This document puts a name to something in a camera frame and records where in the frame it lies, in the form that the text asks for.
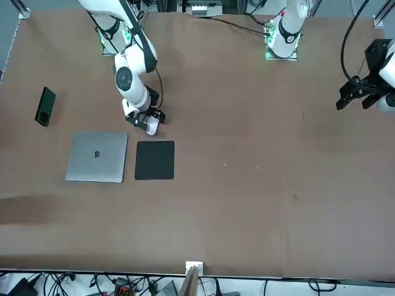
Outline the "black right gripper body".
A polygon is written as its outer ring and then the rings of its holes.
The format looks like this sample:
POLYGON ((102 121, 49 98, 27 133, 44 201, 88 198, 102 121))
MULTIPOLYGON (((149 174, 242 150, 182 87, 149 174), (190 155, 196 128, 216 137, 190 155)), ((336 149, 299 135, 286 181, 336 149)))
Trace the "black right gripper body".
POLYGON ((148 112, 149 109, 159 109, 157 106, 159 94, 148 86, 135 88, 135 108, 138 112, 148 112))

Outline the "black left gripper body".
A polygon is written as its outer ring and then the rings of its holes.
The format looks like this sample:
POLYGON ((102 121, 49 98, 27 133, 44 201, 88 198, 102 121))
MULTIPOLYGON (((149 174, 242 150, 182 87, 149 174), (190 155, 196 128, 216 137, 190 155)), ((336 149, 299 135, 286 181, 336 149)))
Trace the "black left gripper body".
POLYGON ((365 50, 365 59, 369 73, 358 80, 362 86, 391 86, 391 70, 389 69, 388 50, 391 39, 375 39, 365 50))

